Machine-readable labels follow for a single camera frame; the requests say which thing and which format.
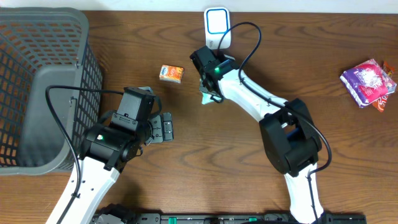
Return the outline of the grey plastic mesh basket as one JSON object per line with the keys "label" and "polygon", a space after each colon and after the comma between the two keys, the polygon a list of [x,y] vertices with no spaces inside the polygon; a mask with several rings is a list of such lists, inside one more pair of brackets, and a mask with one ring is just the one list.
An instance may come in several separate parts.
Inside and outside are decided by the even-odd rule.
{"label": "grey plastic mesh basket", "polygon": [[99,116],[103,75],[73,8],[1,9],[1,174],[70,171]]}

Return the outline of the small orange box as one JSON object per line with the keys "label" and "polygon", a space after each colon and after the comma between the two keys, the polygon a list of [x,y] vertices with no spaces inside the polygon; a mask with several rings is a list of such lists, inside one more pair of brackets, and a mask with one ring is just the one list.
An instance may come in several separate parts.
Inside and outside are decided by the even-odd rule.
{"label": "small orange box", "polygon": [[159,73],[159,79],[167,82],[181,83],[183,73],[183,67],[162,65]]}

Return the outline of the red snack bar wrapper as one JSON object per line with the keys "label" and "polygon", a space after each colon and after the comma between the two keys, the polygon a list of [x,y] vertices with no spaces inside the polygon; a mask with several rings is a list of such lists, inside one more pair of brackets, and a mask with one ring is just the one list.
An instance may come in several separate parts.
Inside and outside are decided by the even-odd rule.
{"label": "red snack bar wrapper", "polygon": [[[393,74],[395,72],[395,68],[394,67],[389,65],[387,62],[384,62],[383,66],[382,66],[382,69],[383,69],[383,72],[389,78],[392,78],[392,76],[393,76]],[[375,109],[377,109],[380,113],[382,113],[384,111],[389,95],[390,95],[390,93],[380,97],[379,99],[377,99],[376,101],[374,101],[372,103],[373,107],[375,107]]]}

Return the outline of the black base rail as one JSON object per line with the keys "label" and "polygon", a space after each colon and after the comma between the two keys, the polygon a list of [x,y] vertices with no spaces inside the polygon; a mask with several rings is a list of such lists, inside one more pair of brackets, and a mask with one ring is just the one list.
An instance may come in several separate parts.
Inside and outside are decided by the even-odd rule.
{"label": "black base rail", "polygon": [[239,223],[297,223],[289,213],[246,215],[163,215],[136,213],[120,204],[102,208],[91,218],[91,224],[239,224]]}

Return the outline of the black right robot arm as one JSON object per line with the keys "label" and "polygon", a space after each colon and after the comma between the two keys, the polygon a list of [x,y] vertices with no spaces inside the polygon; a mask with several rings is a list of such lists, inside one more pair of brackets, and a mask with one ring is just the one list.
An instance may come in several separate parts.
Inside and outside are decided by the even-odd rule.
{"label": "black right robot arm", "polygon": [[235,59],[204,46],[190,59],[200,74],[204,104],[231,100],[258,123],[267,158],[284,175],[290,213],[299,223],[315,223],[324,212],[315,171],[321,139],[303,101],[288,101],[252,81]]}

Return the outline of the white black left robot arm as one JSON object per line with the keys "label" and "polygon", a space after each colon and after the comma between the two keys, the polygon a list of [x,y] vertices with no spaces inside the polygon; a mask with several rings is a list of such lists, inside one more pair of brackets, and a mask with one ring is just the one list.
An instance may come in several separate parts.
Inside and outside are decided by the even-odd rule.
{"label": "white black left robot arm", "polygon": [[117,110],[106,112],[83,132],[71,152],[75,166],[48,223],[138,223],[139,216],[120,205],[98,206],[126,164],[143,147],[174,140],[172,115],[153,111],[160,98],[148,87],[125,87]]}

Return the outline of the red purple snack pack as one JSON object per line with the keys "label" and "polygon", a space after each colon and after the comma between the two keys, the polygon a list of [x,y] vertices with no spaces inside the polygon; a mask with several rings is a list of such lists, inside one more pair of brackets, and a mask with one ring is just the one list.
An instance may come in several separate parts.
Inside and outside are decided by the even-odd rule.
{"label": "red purple snack pack", "polygon": [[396,92],[397,83],[389,78],[373,58],[340,75],[340,80],[360,108],[372,105],[380,97]]}

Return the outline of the teal wet wipes pack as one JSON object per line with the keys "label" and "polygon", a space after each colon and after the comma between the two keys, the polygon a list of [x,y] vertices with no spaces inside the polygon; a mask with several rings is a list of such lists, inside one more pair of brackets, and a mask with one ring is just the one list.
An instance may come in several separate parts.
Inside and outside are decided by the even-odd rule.
{"label": "teal wet wipes pack", "polygon": [[206,105],[206,104],[209,104],[209,103],[213,103],[214,100],[213,100],[211,97],[212,97],[211,94],[202,92],[202,100],[201,100],[201,103],[202,103],[203,105]]}

